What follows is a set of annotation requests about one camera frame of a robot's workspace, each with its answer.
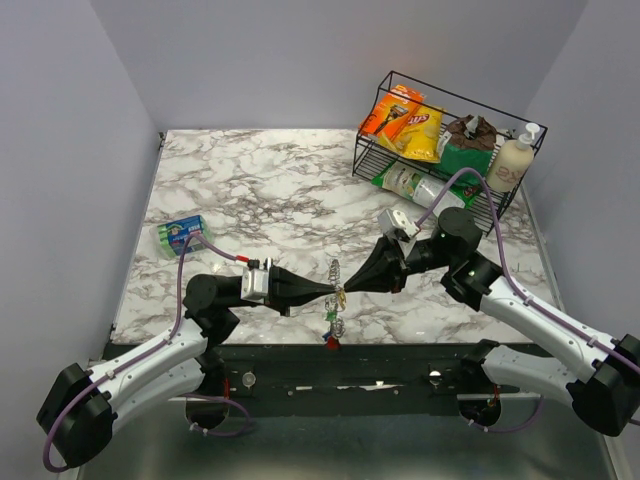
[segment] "cable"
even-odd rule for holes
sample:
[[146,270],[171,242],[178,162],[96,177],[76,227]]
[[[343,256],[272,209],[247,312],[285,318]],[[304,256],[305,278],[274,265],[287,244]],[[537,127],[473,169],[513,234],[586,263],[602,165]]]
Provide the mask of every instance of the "cable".
[[[245,258],[245,257],[237,257],[237,256],[231,255],[229,253],[226,253],[226,252],[220,250],[219,248],[217,248],[217,247],[213,246],[211,243],[209,243],[202,235],[200,235],[198,233],[189,234],[189,236],[184,241],[184,246],[182,247],[182,252],[180,253],[180,259],[178,260],[178,282],[177,282],[177,289],[176,289],[177,298],[178,298],[178,308],[177,308],[177,313],[176,313],[176,319],[175,319],[175,322],[173,324],[173,327],[171,327],[168,340],[164,340],[163,339],[161,342],[159,342],[157,345],[155,345],[154,347],[150,348],[149,350],[147,350],[145,352],[142,352],[141,354],[133,357],[128,362],[125,362],[122,365],[119,365],[118,367],[114,368],[113,369],[113,374],[114,375],[117,375],[120,372],[122,372],[123,370],[131,367],[132,365],[135,365],[136,363],[144,360],[145,358],[150,357],[155,352],[160,350],[162,347],[167,345],[173,339],[173,337],[175,337],[176,334],[178,333],[178,330],[180,329],[180,324],[182,323],[182,302],[181,302],[181,298],[182,298],[182,270],[183,270],[183,266],[184,266],[184,257],[185,257],[185,254],[187,253],[187,247],[189,246],[189,243],[194,238],[197,239],[198,241],[200,241],[200,243],[202,243],[205,247],[209,248],[210,250],[213,250],[215,253],[217,253],[218,255],[220,255],[220,256],[228,259],[228,260],[235,261],[238,258]],[[82,390],[78,395],[76,395],[73,398],[73,400],[71,400],[62,409],[60,414],[57,416],[57,418],[53,422],[53,425],[51,425],[51,428],[49,429],[49,433],[47,434],[47,439],[44,442],[44,449],[43,449],[43,452],[42,452],[42,463],[44,464],[44,467],[47,470],[49,470],[50,472],[52,472],[52,473],[62,473],[62,472],[66,472],[67,470],[69,470],[69,467],[67,465],[64,465],[62,467],[56,467],[55,465],[53,465],[51,463],[51,446],[53,445],[53,439],[55,438],[56,434],[58,433],[58,429],[60,428],[60,425],[62,424],[63,420],[69,414],[69,412],[78,403],[80,403],[80,401],[82,399],[84,399],[95,388],[99,387],[100,385],[102,385],[107,380],[109,380],[109,376],[108,375],[103,375],[102,377],[98,378],[96,381],[91,383],[91,385],[87,386],[84,390]]]
[[517,427],[491,428],[491,427],[485,427],[483,425],[480,425],[479,423],[476,423],[473,420],[469,420],[468,418],[465,418],[465,417],[462,417],[462,418],[464,418],[465,421],[468,422],[470,427],[475,427],[478,430],[482,430],[485,433],[516,433],[516,432],[519,432],[520,430],[524,430],[525,428],[533,425],[533,423],[540,417],[540,414],[542,413],[543,405],[544,405],[544,397],[540,397],[540,400],[538,401],[538,405],[536,405],[536,409],[533,412],[533,414],[529,417],[529,419],[526,422],[521,423]]
[[236,407],[238,410],[240,410],[244,414],[244,418],[245,418],[244,425],[240,427],[238,430],[235,430],[233,432],[216,432],[215,430],[202,428],[196,422],[191,422],[191,419],[189,419],[191,423],[190,430],[195,430],[196,432],[200,432],[203,435],[209,435],[212,437],[237,437],[238,435],[242,435],[244,432],[246,432],[251,426],[251,424],[253,423],[253,419],[251,418],[249,411],[246,408],[244,408],[242,405],[240,405],[238,402],[231,400],[230,398],[208,397],[206,395],[200,395],[198,393],[186,393],[182,395],[182,397],[197,398],[198,400],[208,400],[214,403],[225,403],[227,405],[231,405],[232,407]]
[[[461,175],[463,175],[465,173],[471,173],[472,175],[475,175],[480,180],[480,185],[482,186],[482,189],[484,190],[484,193],[487,196],[487,200],[488,200],[488,203],[489,203],[489,210],[491,211],[491,216],[492,216],[492,219],[493,219],[494,228],[496,229],[496,238],[497,238],[497,241],[498,241],[498,253],[500,255],[500,263],[502,264],[502,270],[503,270],[503,273],[504,273],[504,277],[507,279],[507,283],[509,284],[511,289],[514,291],[514,293],[517,296],[519,296],[522,300],[527,300],[528,295],[526,293],[524,293],[523,291],[521,291],[520,288],[518,288],[518,285],[516,285],[515,280],[511,276],[511,273],[509,272],[509,268],[507,266],[507,260],[506,260],[505,254],[504,254],[504,242],[503,242],[503,239],[502,239],[502,231],[500,230],[500,222],[499,222],[499,219],[498,219],[498,213],[496,212],[496,206],[493,203],[493,199],[491,198],[491,192],[489,191],[489,186],[485,182],[484,178],[482,178],[482,175],[480,175],[480,173],[478,173],[476,170],[474,170],[473,168],[470,168],[470,167],[465,167],[465,168],[462,168],[462,169],[458,170],[458,172],[455,175],[453,175],[449,179],[449,181],[445,184],[445,186],[443,187],[442,191],[438,194],[438,196],[435,198],[435,200],[433,201],[431,206],[427,209],[427,211],[418,219],[418,221],[416,222],[416,225],[418,226],[418,228],[420,228],[420,225],[422,225],[424,223],[424,221],[433,213],[433,210],[435,209],[436,205],[440,202],[440,200],[442,200],[442,197],[444,197],[444,195],[451,188],[451,186],[454,184],[454,182]],[[547,310],[542,305],[536,303],[534,300],[529,300],[528,304],[531,305],[536,310],[538,310],[543,315],[545,315],[551,321],[557,323],[558,325],[560,325],[561,327],[565,328],[566,330],[569,330],[574,335],[577,335],[578,337],[582,338],[583,340],[588,341],[590,345],[594,345],[594,346],[598,347],[602,352],[606,353],[607,355],[610,355],[611,357],[615,358],[619,362],[623,363],[624,365],[629,367],[633,372],[635,372],[637,375],[640,376],[640,367],[638,365],[636,365],[635,363],[633,363],[631,360],[625,358],[624,356],[622,356],[618,352],[615,352],[613,349],[609,348],[607,345],[603,344],[599,340],[593,340],[592,341],[592,338],[591,338],[591,336],[589,334],[584,333],[581,329],[571,325],[569,322],[567,322],[564,319],[560,318],[555,313]]]

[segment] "marble tabletop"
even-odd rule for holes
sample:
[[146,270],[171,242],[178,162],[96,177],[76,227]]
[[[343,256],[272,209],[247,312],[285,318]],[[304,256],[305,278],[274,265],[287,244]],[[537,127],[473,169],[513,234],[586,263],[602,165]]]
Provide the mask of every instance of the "marble tabletop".
[[[118,313],[112,341],[148,340],[175,318],[177,259],[158,254],[155,225],[202,215],[216,246],[275,263],[303,277],[326,282],[338,258],[346,281],[380,236],[377,215],[400,208],[417,219],[423,211],[397,195],[353,177],[352,130],[180,130],[167,134]],[[423,228],[430,231],[431,218]],[[501,225],[506,257],[516,278],[553,302],[531,218],[518,196]],[[495,235],[480,252],[498,261]],[[213,252],[190,254],[183,288],[193,275],[233,275]],[[409,277],[395,295],[350,293],[341,314],[343,343],[446,343],[528,341],[519,332],[451,299],[442,272]],[[234,309],[240,325],[229,343],[321,343],[327,331],[322,299],[280,317],[267,308]]]

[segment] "wire basket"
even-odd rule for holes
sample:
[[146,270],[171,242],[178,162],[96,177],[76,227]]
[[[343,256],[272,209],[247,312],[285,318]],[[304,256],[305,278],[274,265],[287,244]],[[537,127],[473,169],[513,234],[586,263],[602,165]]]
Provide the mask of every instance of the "wire basket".
[[[525,118],[518,117],[517,115],[507,113],[503,110],[499,110],[483,103],[476,102],[469,98],[457,95],[453,92],[449,92],[442,88],[436,87],[435,85],[422,82],[416,78],[403,75],[402,73],[398,73],[393,70],[389,72],[384,80],[380,82],[380,85],[378,85],[376,99],[373,102],[373,106],[371,107],[367,118],[369,118],[369,116],[373,113],[373,110],[380,101],[381,97],[383,97],[387,93],[390,93],[391,88],[398,83],[420,91],[421,93],[425,94],[427,100],[429,100],[428,104],[410,100],[412,103],[416,105],[427,106],[429,108],[433,108],[442,112],[440,134],[444,132],[446,126],[450,122],[467,114],[482,115],[489,123],[501,130],[498,132],[498,135],[504,137],[505,141],[515,138],[515,132],[523,132],[525,124],[531,122],[531,120],[527,120]],[[441,107],[434,107],[433,105],[442,105],[447,110],[442,110]],[[455,115],[451,113],[453,111],[461,112],[463,113],[463,115]],[[545,127],[544,125],[540,125],[540,135],[536,142],[531,145],[534,155],[537,155],[540,151],[540,147],[542,147],[542,143],[544,142],[544,138],[547,135],[547,131],[547,127]],[[496,147],[493,150],[493,155],[491,156],[491,162],[489,163],[489,166],[491,166],[491,163],[493,163],[493,160],[495,159],[502,143],[503,142],[496,142]],[[387,165],[389,165],[389,163],[393,161],[404,163],[410,167],[413,167],[423,173],[426,173],[434,178],[438,178],[445,182],[451,177],[450,175],[434,168],[434,164],[403,158],[398,153],[383,147],[382,145],[378,144],[376,140],[367,137],[362,133],[361,130],[358,130],[358,134],[356,135],[356,146],[353,155],[353,175],[357,175],[364,178],[365,180],[371,181],[375,176],[380,174],[387,167]],[[498,218],[501,218],[502,215],[504,215],[504,212],[507,210],[507,208],[509,208],[511,202],[513,202],[513,199],[516,196],[518,188],[520,188],[523,178],[524,175],[522,176],[522,178],[520,178],[514,189],[509,192],[502,193],[491,190],[491,197],[493,198],[493,202],[496,205]],[[478,227],[480,227],[480,229],[488,235],[491,230],[493,230],[494,225],[491,213],[489,213],[489,203],[487,200],[487,196],[485,195],[484,191],[482,191],[476,197],[473,205],[469,207],[469,211],[471,211],[471,213],[475,217],[475,221]]]

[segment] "white wall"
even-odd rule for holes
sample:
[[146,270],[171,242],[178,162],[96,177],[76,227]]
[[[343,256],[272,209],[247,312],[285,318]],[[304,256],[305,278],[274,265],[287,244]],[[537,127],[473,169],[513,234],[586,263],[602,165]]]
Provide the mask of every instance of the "white wall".
[[108,337],[157,130],[86,0],[0,15],[0,478],[51,479],[35,416]]
[[392,68],[524,113],[586,2],[92,3],[162,128],[352,128]]
[[[640,3],[589,2],[527,115],[550,130],[526,177],[570,314],[640,337]],[[640,476],[640,428],[623,433]]]

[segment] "lotion bottle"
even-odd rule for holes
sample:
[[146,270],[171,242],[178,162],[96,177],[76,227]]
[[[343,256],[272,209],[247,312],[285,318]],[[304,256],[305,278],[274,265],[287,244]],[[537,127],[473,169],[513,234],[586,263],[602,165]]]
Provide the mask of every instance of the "lotion bottle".
[[540,132],[535,123],[527,123],[517,140],[508,140],[498,151],[487,173],[487,184],[496,192],[509,192],[515,188],[533,162],[531,144]]

